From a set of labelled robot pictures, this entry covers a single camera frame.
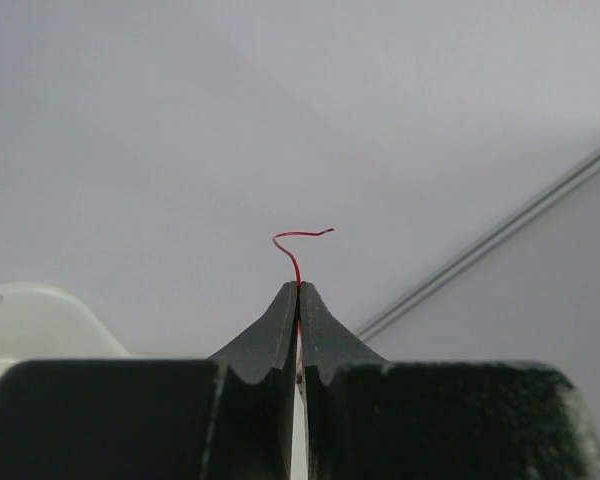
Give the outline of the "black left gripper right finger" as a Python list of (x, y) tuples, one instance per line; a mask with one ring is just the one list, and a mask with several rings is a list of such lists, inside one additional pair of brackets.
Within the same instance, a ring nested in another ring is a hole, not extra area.
[(342, 479), (355, 465), (346, 383), (356, 368), (386, 360), (333, 316), (310, 282), (299, 287), (299, 343), (308, 477)]

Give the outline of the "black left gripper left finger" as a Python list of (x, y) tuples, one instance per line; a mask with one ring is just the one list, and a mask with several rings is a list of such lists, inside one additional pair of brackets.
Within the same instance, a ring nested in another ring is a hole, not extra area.
[(210, 357), (218, 376), (207, 430), (209, 479), (291, 475), (297, 300), (297, 284), (283, 284), (264, 314)]

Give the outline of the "white plastic basket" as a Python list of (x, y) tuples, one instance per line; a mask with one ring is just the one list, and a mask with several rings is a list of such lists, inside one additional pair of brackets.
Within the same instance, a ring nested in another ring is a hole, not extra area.
[(39, 359), (139, 359), (81, 300), (35, 282), (0, 284), (0, 378)]

